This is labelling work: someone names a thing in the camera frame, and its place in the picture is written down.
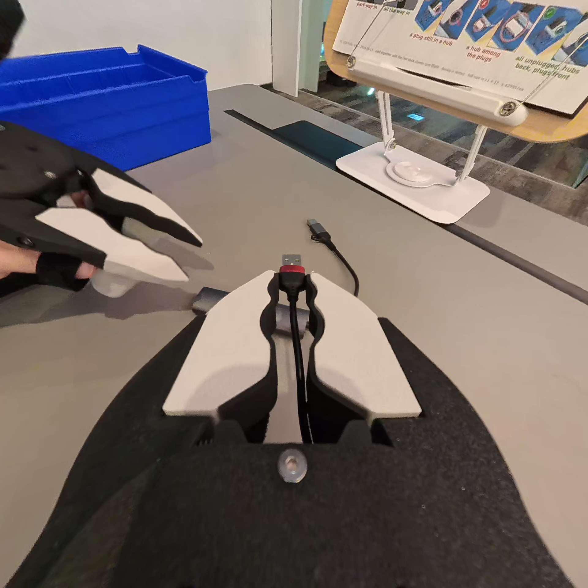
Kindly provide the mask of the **blue plastic bin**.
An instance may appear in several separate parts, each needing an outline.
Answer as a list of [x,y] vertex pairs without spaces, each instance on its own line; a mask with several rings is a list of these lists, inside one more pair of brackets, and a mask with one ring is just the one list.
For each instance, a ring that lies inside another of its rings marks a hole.
[[7,58],[1,121],[128,171],[210,143],[207,74],[144,45]]

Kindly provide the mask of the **grey usb hub with cable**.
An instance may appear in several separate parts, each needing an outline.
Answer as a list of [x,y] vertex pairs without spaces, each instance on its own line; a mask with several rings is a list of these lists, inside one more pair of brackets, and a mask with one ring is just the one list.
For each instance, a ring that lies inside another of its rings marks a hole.
[[[324,226],[316,221],[315,219],[308,219],[306,222],[310,232],[311,239],[314,242],[321,243],[326,246],[344,265],[349,274],[352,276],[354,281],[353,295],[358,297],[360,282],[357,274],[351,264],[341,254],[339,249],[335,246],[330,236],[330,233],[324,228]],[[214,307],[219,301],[228,295],[228,292],[223,290],[217,290],[212,288],[204,287],[196,295],[192,305],[192,310],[196,315],[205,315],[211,308]],[[298,310],[298,331],[299,336],[302,339],[307,329],[309,321],[309,312]],[[276,306],[276,330],[282,334],[291,334],[290,318],[289,318],[289,307],[287,305],[278,304]]]

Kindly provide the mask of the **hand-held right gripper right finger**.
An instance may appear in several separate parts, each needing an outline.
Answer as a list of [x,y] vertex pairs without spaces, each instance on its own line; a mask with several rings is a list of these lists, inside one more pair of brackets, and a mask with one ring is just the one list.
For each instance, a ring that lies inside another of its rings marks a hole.
[[422,408],[378,316],[319,273],[307,278],[315,324],[311,383],[365,420],[420,416]]

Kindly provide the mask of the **printed instruction sheet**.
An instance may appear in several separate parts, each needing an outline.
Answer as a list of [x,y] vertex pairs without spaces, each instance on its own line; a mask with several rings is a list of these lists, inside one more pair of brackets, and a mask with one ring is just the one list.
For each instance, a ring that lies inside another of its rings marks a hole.
[[587,1],[349,1],[334,51],[573,117]]

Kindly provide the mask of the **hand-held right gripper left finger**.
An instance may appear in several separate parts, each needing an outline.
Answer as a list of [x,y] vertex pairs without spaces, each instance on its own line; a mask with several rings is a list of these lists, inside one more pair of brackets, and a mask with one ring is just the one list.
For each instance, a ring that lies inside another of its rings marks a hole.
[[278,276],[267,270],[206,314],[164,401],[167,416],[262,419],[277,400]]

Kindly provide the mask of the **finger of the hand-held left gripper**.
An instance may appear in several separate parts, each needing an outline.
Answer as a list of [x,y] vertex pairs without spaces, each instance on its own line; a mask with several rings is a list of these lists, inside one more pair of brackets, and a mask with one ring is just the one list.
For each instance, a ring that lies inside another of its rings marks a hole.
[[103,169],[89,177],[89,196],[96,212],[117,219],[120,225],[131,219],[189,245],[203,244],[202,238],[158,196]]
[[163,237],[163,231],[134,219],[124,219],[121,233],[97,214],[82,208],[50,208],[36,219],[104,253],[106,274],[149,283],[189,280],[176,261],[152,248]]

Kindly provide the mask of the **person's left hand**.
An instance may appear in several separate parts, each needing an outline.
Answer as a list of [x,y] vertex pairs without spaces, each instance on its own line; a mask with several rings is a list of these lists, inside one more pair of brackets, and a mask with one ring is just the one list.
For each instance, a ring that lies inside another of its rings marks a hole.
[[[1,241],[1,279],[13,273],[36,274],[40,253]],[[97,267],[74,258],[76,279],[89,279]]]

